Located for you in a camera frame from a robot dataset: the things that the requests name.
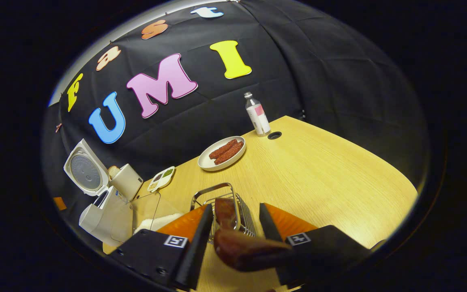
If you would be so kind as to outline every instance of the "foam letter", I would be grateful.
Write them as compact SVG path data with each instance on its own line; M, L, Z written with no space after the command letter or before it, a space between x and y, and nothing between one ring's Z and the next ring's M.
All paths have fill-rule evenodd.
M167 85L172 88L172 98L182 98L198 88L198 84L191 81L180 64L180 54L173 54L160 62L158 79L154 79L143 73L133 77L127 83L127 88L133 89L143 109L141 116L148 118L158 111L158 105L153 104L149 96L157 101L167 104L169 91Z
M112 47L109 51L105 52L102 57L98 60L98 65L96 66L96 70L100 71L104 68L107 63L113 61L119 54L121 50L118 49L118 46Z
M151 37L154 37L164 32L169 27L167 24L164 24L164 23L165 23L165 20L162 19L162 20L158 20L157 22L154 22L153 24L149 24L148 26L145 26L145 28L141 30L141 33L143 34L141 38L150 39Z
M93 125L93 128L96 131L96 134L99 136L100 140L106 144L111 144L116 142L124 133L126 129L126 118L122 113L122 110L116 102L116 92L111 92L102 103L104 107L108 107L109 111L115 118L115 128L111 131L106 127L102 117L100 117L100 108L95 109L91 116L89 116L89 124Z
M236 41L220 41L210 46L210 48L219 53L226 67L225 77L228 79L248 75L252 68L246 66L237 52Z
M73 81L72 85L68 89L68 111L71 111L72 106L77 101L77 96L75 95L78 92L78 82L82 79L83 74L81 73L75 81Z
M224 15L224 13L222 12L219 12L219 13L213 12L216 9L217 8L215 7L201 7L194 11L191 11L191 13L198 13L199 16L204 17L204 18L214 18L214 17L219 17L219 16Z

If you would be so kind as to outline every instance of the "wooden table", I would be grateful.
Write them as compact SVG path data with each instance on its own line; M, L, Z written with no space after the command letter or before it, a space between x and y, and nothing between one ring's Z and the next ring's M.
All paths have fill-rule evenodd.
M198 157L177 166L171 183L159 190L162 200L186 213L197 191L227 182L248 205L257 236L263 237L259 204L269 203L319 228L332 224L367 248L390 237L415 203L418 194L410 181L356 144L288 116L270 126L282 136L242 135L246 152L229 168L206 172ZM143 184L140 196L149 183ZM104 246L106 253L112 250ZM237 272L207 244L198 291L263 292L278 286L274 269Z

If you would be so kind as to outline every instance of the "metal basket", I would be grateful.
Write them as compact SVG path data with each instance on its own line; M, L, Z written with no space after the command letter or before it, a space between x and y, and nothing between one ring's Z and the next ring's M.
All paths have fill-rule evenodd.
M198 198L205 193L211 192L218 190L222 187L230 187L231 192L217 196L215 198L211 198L210 200L206 200L203 203L198 202ZM241 196L237 194L234 190L234 187L230 183L223 182L218 185L215 185L213 187L209 187L204 190L200 190L197 192L193 197L192 197L192 202L191 202L191 211L194 210L195 205L198 204L200 206L205 205L205 204L211 204L212 205L212 211L213 211L213 221L212 221L212 229L210 229L210 236L208 238L208 242L210 244L214 243L214 233L217 229L219 229L219 224L217 224L215 220L215 199L217 198L233 198L235 201L237 201L238 204L235 205L235 213L236 213L236 225L233 228L234 230L239 230L243 234L248 235L248 236L255 236L255 228L253 225L253 220L252 220L252 215L250 213L250 209L248 209L248 206L246 203L241 199ZM244 224L242 224L241 220L239 220L240 215L242 215L244 219Z

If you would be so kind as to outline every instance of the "white appliance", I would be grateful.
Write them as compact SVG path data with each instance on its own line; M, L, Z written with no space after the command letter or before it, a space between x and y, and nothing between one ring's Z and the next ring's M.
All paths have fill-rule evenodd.
M113 179L111 185L107 168L82 139L68 156L64 171L85 194L98 196L80 214L79 226L109 246L119 246L128 240L132 236L133 210L118 186L132 181L139 183L125 188L133 198L143 183L130 165L122 167L123 174L117 175L118 179Z

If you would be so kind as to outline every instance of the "pink letter m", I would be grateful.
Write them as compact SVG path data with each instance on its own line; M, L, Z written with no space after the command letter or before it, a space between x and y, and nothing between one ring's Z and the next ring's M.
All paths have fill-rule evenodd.
M158 105L153 104L148 95L164 105L167 104L168 84L172 88L174 99L182 98L198 88L198 84L191 81L181 67L180 58L180 54L173 54L163 59L158 69L158 79L140 73L127 83L127 88L132 88L138 98L143 109L143 118L148 118L158 111Z

